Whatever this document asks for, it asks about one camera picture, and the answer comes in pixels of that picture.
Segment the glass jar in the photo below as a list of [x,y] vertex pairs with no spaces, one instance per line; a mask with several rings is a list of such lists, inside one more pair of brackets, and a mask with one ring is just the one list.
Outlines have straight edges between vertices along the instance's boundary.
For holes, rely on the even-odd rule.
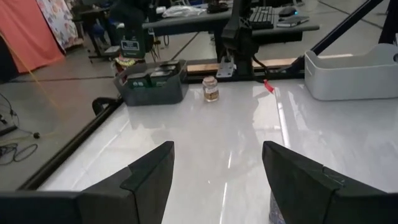
[[218,84],[215,77],[209,76],[203,79],[203,96],[207,102],[213,102],[218,100]]

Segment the jar lid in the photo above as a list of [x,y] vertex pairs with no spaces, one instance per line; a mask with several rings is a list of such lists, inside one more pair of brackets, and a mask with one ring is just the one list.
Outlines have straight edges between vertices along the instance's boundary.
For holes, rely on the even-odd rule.
[[216,84],[216,83],[217,83],[217,79],[213,76],[208,76],[203,79],[203,84],[206,84],[206,85],[212,85],[212,84]]

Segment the metal bracket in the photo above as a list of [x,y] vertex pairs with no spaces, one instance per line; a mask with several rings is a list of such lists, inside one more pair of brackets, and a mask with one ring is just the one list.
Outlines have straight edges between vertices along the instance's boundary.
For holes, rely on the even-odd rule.
[[218,67],[216,78],[229,78],[234,73],[235,64],[234,57],[223,56]]

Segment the patterned curtain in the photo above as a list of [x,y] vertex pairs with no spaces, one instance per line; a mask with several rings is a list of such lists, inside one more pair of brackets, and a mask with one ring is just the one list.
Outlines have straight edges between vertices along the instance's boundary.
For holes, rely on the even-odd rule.
[[47,24],[63,50],[81,44],[72,15],[64,0],[36,0]]

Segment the keyboard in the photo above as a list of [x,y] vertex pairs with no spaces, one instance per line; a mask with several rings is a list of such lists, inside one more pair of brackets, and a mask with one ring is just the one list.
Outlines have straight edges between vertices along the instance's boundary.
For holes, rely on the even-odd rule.
[[270,6],[258,6],[252,8],[252,14],[249,18],[251,27],[258,29],[274,28],[274,8]]

